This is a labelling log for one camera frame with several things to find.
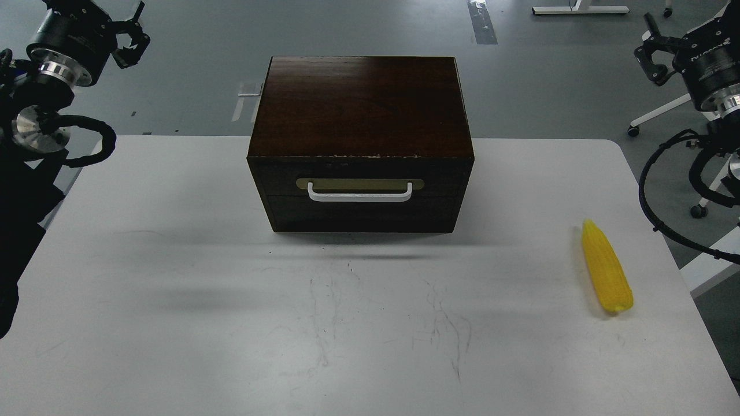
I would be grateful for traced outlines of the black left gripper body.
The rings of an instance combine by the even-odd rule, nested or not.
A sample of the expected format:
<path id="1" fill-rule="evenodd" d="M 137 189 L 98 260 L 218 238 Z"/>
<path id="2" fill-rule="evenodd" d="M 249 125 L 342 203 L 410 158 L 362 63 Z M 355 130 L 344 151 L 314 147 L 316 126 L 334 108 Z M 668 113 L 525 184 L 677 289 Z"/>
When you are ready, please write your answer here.
<path id="1" fill-rule="evenodd" d="M 27 46 L 37 66 L 29 81 L 66 87 L 98 82 L 118 47 L 121 22 L 93 1 L 45 1 L 47 13 Z"/>

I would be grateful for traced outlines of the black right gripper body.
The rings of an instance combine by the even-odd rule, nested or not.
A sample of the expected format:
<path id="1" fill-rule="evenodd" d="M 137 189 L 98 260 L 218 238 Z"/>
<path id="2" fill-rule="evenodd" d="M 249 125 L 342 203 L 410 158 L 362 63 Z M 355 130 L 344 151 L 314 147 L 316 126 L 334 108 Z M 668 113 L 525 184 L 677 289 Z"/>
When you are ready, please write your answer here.
<path id="1" fill-rule="evenodd" d="M 738 30 L 738 6 L 725 6 L 682 35 L 686 47 L 678 52 L 678 71 L 696 110 L 716 110 L 713 94 L 738 84 Z"/>

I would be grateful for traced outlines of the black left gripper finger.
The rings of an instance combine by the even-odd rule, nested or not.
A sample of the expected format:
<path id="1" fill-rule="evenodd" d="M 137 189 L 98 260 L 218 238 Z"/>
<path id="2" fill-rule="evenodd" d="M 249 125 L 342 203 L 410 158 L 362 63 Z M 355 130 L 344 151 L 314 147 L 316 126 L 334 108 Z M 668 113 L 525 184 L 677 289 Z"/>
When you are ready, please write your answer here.
<path id="1" fill-rule="evenodd" d="M 129 47 L 119 48 L 112 52 L 114 62 L 121 69 L 137 65 L 150 42 L 148 34 L 132 35 Z"/>
<path id="2" fill-rule="evenodd" d="M 143 9 L 145 8 L 145 2 L 135 3 L 135 9 L 133 10 L 132 16 L 126 20 L 114 21 L 113 31 L 116 34 L 143 34 L 143 29 L 140 24 L 140 17 Z"/>

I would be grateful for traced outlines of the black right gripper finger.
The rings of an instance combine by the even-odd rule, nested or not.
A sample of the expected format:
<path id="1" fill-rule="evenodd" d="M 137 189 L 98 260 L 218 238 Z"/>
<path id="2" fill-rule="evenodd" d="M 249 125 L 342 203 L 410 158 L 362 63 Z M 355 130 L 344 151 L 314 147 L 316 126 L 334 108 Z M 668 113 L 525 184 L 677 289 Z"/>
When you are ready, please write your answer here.
<path id="1" fill-rule="evenodd" d="M 679 50 L 688 49 L 688 40 L 661 34 L 655 18 L 650 13 L 645 13 L 644 21 L 647 25 L 647 39 L 643 40 L 642 50 L 646 53 L 663 51 L 666 53 L 677 53 Z"/>
<path id="2" fill-rule="evenodd" d="M 684 50 L 685 48 L 685 46 L 679 45 L 642 45 L 634 50 L 634 57 L 637 59 L 645 76 L 647 76 L 647 78 L 656 86 L 663 86 L 672 76 L 677 73 L 683 75 L 684 71 L 683 69 L 669 69 L 665 64 L 655 63 L 653 60 L 653 53 L 656 51 L 664 51 L 672 55 L 677 55 L 679 51 Z"/>

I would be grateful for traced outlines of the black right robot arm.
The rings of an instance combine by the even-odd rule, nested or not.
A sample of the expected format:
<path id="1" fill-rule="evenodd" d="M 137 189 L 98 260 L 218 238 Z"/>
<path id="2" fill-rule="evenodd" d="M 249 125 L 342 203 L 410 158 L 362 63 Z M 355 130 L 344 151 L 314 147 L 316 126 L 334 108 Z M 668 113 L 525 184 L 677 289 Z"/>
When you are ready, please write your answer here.
<path id="1" fill-rule="evenodd" d="M 678 37 L 661 34 L 650 13 L 644 21 L 647 32 L 634 57 L 647 79 L 663 86 L 681 76 L 695 110 L 719 116 L 698 139 L 701 152 L 689 170 L 690 184 L 707 193 L 701 180 L 706 163 L 738 151 L 738 2 L 729 1 L 717 16 Z"/>

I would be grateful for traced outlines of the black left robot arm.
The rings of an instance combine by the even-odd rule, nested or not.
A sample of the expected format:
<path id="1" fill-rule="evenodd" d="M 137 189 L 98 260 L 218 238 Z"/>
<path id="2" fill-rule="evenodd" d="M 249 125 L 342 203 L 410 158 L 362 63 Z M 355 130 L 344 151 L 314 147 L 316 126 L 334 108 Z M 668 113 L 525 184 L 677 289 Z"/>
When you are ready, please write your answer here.
<path id="1" fill-rule="evenodd" d="M 65 198 L 54 184 L 61 169 L 84 168 L 111 156 L 117 135 L 106 122 L 61 111 L 75 87 L 95 85 L 109 58 L 137 65 L 151 39 L 131 17 L 113 20 L 93 1 L 47 1 L 27 57 L 2 50 L 1 335 L 10 332 L 19 280 L 46 234 L 42 221 Z"/>

